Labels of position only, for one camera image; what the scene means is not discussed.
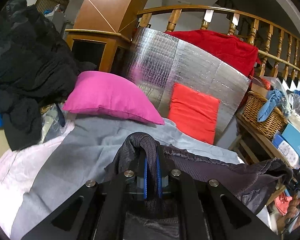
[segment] cardboard box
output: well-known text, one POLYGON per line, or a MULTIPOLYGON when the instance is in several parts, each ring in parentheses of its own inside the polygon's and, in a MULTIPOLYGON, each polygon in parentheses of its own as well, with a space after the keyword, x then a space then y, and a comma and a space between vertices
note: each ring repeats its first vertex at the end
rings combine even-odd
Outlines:
POLYGON ((282 137, 292 146, 300 157, 300 132, 292 124, 288 123, 282 133, 282 137))
POLYGON ((251 90, 255 93, 258 93, 260 95, 262 95, 263 97, 266 97, 267 93, 268 93, 268 90, 266 90, 265 88, 263 87, 260 87, 254 83, 252 83, 252 86, 251 86, 251 90))

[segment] gray blanket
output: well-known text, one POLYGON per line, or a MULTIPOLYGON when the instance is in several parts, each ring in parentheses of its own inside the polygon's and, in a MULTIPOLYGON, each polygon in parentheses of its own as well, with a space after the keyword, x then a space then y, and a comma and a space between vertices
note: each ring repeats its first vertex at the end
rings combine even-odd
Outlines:
POLYGON ((187 149, 196 155, 238 164, 237 154, 197 141, 181 133, 165 119, 165 125, 144 125, 109 116, 79 115, 74 130, 51 154, 39 171, 29 193, 24 194, 11 229, 11 240, 20 240, 54 211, 88 179, 101 183, 104 168, 131 133, 148 133, 163 145, 187 149))

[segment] black clothing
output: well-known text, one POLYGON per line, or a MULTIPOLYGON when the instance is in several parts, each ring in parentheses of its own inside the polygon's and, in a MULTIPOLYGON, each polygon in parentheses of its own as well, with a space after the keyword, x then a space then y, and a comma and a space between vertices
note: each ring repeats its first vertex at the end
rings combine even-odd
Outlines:
POLYGON ((66 99, 79 73, 95 68, 73 58, 35 5, 10 0, 0 12, 0 114, 11 150, 39 141, 39 107, 66 99))

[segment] wooden railing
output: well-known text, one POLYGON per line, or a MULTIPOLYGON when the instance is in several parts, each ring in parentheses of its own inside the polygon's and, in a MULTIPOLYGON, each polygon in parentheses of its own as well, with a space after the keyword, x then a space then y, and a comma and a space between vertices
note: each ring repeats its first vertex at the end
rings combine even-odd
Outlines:
POLYGON ((300 80, 300 39, 293 35, 291 32, 280 27, 279 25, 276 25, 273 22, 255 16, 253 14, 222 7, 211 7, 204 5, 173 5, 150 8, 139 11, 138 17, 141 18, 139 26, 147 27, 153 15, 171 13, 166 31, 173 32, 181 12, 204 12, 204 19, 200 27, 200 29, 202 30, 207 30, 209 28, 209 24, 211 23, 214 13, 230 14, 230 25, 227 31, 228 35, 234 35, 235 30, 239 24, 240 17, 245 16, 245 18, 251 18, 252 21, 250 25, 250 30, 248 31, 247 35, 240 35, 240 38, 242 38, 245 42, 251 45, 255 45, 256 35, 258 33, 259 26, 262 24, 263 27, 267 28, 267 35, 264 39, 264 44, 258 46, 259 55, 261 58, 259 75, 265 75, 266 62, 268 58, 272 58, 274 59, 274 66, 269 76, 277 77, 280 74, 285 80, 287 80, 288 76, 290 76, 292 80, 294 80, 295 78, 298 78, 300 80), (269 53, 274 29, 277 29, 279 33, 279 41, 276 55, 272 55, 269 53), (281 55, 282 43, 284 41, 285 33, 288 37, 287 55, 281 55), (291 47, 293 41, 295 46, 295 52, 294 55, 291 55, 291 47), (279 73, 279 64, 284 65, 284 69, 281 73, 279 73))

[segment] orange cushion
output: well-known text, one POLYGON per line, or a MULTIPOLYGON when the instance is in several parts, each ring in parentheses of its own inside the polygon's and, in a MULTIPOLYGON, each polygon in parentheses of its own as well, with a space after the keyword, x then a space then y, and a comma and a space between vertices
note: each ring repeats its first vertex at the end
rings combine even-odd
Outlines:
POLYGON ((199 141, 213 144, 220 100, 175 83, 168 118, 199 141))

